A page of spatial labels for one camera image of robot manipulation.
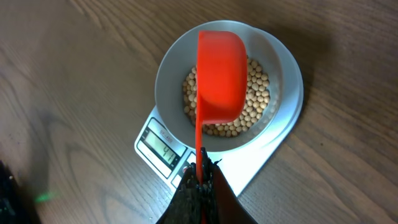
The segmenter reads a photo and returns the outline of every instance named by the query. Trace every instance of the white scale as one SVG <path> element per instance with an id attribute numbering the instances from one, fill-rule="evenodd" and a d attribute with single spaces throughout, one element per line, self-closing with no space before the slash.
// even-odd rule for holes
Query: white scale
<path id="1" fill-rule="evenodd" d="M 293 55 L 274 36 L 262 30 L 260 32 L 273 45 L 282 64 L 284 85 L 278 112 L 269 127 L 248 146 L 233 152 L 208 152 L 213 162 L 222 159 L 218 165 L 236 196 L 293 128 L 303 103 L 302 76 Z M 156 106 L 140 131 L 134 148 L 173 192 L 181 181 L 182 169 L 191 162 L 196 162 L 195 149 L 187 148 L 166 130 Z"/>

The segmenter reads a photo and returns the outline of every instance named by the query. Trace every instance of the bowl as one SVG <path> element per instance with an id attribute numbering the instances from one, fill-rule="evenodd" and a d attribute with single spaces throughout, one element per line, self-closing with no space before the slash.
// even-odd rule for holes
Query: bowl
<path id="1" fill-rule="evenodd" d="M 268 73 L 271 100 L 262 118 L 234 138 L 203 133 L 202 146 L 209 152 L 223 152 L 247 146 L 268 127 L 282 99 L 282 66 L 271 43 L 254 27 L 236 21 L 213 21 L 194 27 L 169 48 L 159 66 L 155 83 L 155 102 L 166 129 L 183 145 L 195 148 L 195 127 L 184 113 L 182 82 L 197 61 L 199 30 L 230 31 L 243 41 L 250 58 L 257 60 Z"/>

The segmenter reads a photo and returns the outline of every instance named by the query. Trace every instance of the digital scale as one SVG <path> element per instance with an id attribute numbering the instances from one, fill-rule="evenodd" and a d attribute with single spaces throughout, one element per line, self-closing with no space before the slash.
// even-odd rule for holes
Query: digital scale
<path id="1" fill-rule="evenodd" d="M 213 162 L 222 159 L 218 165 L 236 196 L 288 135 L 303 103 L 302 76 L 293 55 L 274 36 L 258 31 L 272 44 L 282 65 L 284 87 L 280 107 L 269 126 L 255 141 L 231 152 L 208 152 Z M 196 162 L 195 149 L 184 146 L 167 131 L 156 106 L 140 131 L 134 148 L 173 192 L 183 176 L 182 169 Z"/>

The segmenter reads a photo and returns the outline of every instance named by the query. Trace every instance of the red scoop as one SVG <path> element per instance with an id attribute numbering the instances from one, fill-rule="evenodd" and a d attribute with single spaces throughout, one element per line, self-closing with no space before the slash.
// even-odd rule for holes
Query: red scoop
<path id="1" fill-rule="evenodd" d="M 242 40 L 232 32 L 199 32 L 197 57 L 197 177 L 201 168 L 201 127 L 203 124 L 234 121 L 243 110 L 248 66 Z"/>

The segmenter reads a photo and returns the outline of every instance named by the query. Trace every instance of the wooden surface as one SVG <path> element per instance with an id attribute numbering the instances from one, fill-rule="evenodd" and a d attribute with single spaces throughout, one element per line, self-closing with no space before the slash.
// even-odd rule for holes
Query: wooden surface
<path id="1" fill-rule="evenodd" d="M 0 159 L 43 223 L 154 223 L 172 196 L 133 151 L 171 44 L 232 19 L 300 65 L 293 131 L 239 197 L 259 223 L 398 223 L 395 0 L 2 0 Z"/>

